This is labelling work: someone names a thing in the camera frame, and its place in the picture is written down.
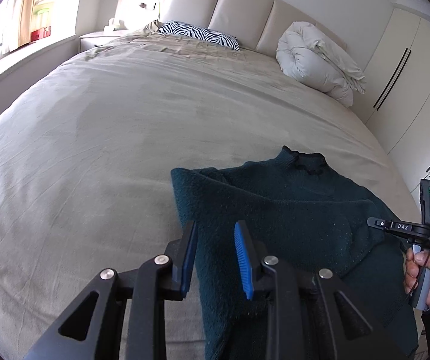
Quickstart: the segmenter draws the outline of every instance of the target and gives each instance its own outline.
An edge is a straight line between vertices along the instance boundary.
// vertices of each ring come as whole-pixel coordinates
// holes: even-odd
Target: white wardrobe
[[[352,110],[420,204],[420,179],[430,179],[430,22],[395,8],[365,75]]]

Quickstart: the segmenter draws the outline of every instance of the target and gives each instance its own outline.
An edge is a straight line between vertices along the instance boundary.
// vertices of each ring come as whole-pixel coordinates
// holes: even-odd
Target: triangular cutout
[[[333,296],[342,320],[346,339],[355,340],[364,335],[369,335],[372,332],[372,328],[360,316],[345,295],[341,292],[335,292]]]
[[[98,293],[95,291],[84,299],[77,309],[67,318],[58,332],[64,337],[84,341],[87,338],[88,328],[97,304]]]

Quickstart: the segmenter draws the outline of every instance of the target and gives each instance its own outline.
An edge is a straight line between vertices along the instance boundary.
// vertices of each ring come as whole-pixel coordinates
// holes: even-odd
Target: silver bolt
[[[331,279],[333,277],[333,272],[328,268],[323,268],[318,271],[318,275],[322,279]]]
[[[278,264],[278,258],[275,256],[265,256],[264,263],[268,266],[275,266]]]
[[[104,269],[102,272],[100,272],[100,277],[104,280],[111,279],[113,276],[115,276],[115,272],[110,268]]]
[[[161,254],[156,256],[154,261],[155,261],[155,264],[157,264],[158,266],[162,266],[163,264],[166,264],[167,262],[170,261],[170,257],[165,256],[164,254]]]

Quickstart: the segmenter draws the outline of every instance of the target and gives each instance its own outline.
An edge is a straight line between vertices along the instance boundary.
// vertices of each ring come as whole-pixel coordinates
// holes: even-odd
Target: headboard
[[[179,20],[235,36],[241,47],[275,56],[278,39],[294,21],[308,21],[346,50],[324,25],[282,0],[161,0],[160,21]]]

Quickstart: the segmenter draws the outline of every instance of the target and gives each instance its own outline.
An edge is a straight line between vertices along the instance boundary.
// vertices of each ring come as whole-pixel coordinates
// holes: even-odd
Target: window sill
[[[0,59],[0,80],[35,57],[60,44],[70,42],[77,38],[77,35],[71,35],[65,38],[53,38],[52,36],[49,36],[11,52]]]

